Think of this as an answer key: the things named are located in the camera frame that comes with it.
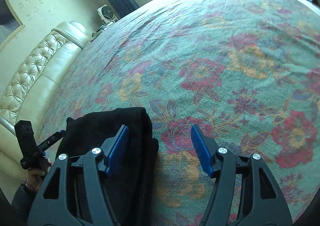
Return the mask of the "person left hand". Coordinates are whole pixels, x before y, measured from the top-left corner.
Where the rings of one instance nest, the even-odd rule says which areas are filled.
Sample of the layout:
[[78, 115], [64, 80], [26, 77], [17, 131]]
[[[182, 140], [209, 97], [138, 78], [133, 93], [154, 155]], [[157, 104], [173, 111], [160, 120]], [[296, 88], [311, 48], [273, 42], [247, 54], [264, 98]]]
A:
[[46, 174], [51, 169], [52, 164], [53, 163], [51, 162], [50, 159], [44, 158], [44, 160], [43, 160], [44, 170], [36, 169], [36, 168], [28, 169], [27, 170], [27, 177], [25, 180], [25, 186], [31, 191], [38, 192], [41, 185], [42, 185], [43, 178], [44, 178], [44, 176], [46, 176]]

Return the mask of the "dark left sleeve forearm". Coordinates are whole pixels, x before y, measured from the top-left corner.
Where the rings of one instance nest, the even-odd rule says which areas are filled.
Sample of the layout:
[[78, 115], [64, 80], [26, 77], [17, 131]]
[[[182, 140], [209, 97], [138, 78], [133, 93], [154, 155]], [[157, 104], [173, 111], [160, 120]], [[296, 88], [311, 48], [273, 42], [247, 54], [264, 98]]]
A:
[[30, 190], [24, 183], [19, 186], [13, 197], [11, 206], [17, 217], [25, 223], [27, 223], [36, 194], [36, 191]]

